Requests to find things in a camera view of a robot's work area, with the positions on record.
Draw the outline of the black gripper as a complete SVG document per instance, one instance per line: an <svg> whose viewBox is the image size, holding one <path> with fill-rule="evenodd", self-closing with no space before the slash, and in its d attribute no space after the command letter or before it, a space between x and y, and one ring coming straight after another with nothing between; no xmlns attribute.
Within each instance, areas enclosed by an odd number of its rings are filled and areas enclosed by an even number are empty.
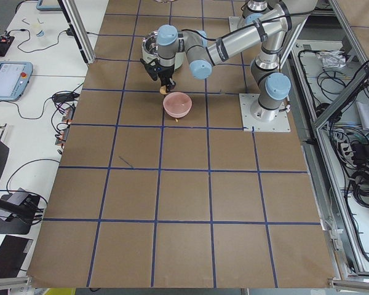
<svg viewBox="0 0 369 295"><path fill-rule="evenodd" d="M165 87L167 92L172 92L176 86L173 80L173 74L175 66L163 66L159 63L157 58L151 60L147 63L144 59L140 59L146 72L149 74L152 80L157 81L159 78L161 80L161 87Z"/></svg>

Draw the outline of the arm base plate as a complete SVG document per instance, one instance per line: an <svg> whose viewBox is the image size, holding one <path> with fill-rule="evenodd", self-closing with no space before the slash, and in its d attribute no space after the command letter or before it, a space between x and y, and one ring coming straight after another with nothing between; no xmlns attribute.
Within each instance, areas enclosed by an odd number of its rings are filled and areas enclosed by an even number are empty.
<svg viewBox="0 0 369 295"><path fill-rule="evenodd" d="M243 17L230 16L228 18L228 21L229 21L229 31L230 32L236 31L239 28L242 28L249 24L249 22Z"/></svg>
<svg viewBox="0 0 369 295"><path fill-rule="evenodd" d="M266 110L259 105L259 94L240 93L242 129L245 132L291 132L284 102L275 110Z"/></svg>

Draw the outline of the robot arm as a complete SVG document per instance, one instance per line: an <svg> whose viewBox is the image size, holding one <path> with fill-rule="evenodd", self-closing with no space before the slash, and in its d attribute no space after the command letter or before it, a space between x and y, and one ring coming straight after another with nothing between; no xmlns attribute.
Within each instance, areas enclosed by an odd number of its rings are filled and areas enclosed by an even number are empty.
<svg viewBox="0 0 369 295"><path fill-rule="evenodd" d="M258 121L271 122L291 89L289 78L278 70L285 36L306 21L316 5L317 1L246 1L238 29L211 40L204 31L162 25L157 31L155 59L142 64L152 80L161 82L160 92L165 95L176 85L176 54L186 54L194 78L206 79L213 66L259 44L261 50L252 61L251 72L260 95L250 112Z"/></svg>

